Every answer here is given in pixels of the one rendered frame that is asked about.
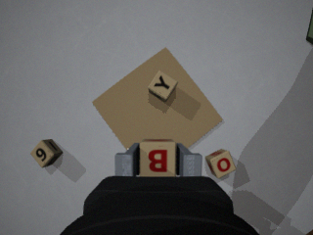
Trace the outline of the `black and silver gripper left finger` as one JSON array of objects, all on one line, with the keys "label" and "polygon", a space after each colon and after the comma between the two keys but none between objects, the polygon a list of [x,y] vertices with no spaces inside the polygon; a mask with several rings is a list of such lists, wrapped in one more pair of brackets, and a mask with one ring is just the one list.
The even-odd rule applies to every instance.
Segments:
[{"label": "black and silver gripper left finger", "polygon": [[136,176],[140,174],[139,144],[134,143],[125,153],[117,153],[114,156],[115,176]]}]

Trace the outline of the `tan flat mat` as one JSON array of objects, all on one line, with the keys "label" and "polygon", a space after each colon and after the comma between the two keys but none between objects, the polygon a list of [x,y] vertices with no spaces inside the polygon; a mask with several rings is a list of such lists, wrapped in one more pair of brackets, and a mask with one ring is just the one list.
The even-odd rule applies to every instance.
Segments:
[{"label": "tan flat mat", "polygon": [[[158,71],[178,81],[165,103],[149,93]],[[189,148],[222,120],[166,47],[92,103],[126,150],[143,139],[173,139]]]}]

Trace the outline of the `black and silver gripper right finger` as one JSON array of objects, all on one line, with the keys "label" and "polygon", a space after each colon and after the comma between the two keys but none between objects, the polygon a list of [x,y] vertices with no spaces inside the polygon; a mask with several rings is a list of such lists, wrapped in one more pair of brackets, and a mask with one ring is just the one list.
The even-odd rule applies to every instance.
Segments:
[{"label": "black and silver gripper right finger", "polygon": [[176,174],[180,176],[201,176],[202,155],[191,153],[182,143],[176,144]]}]

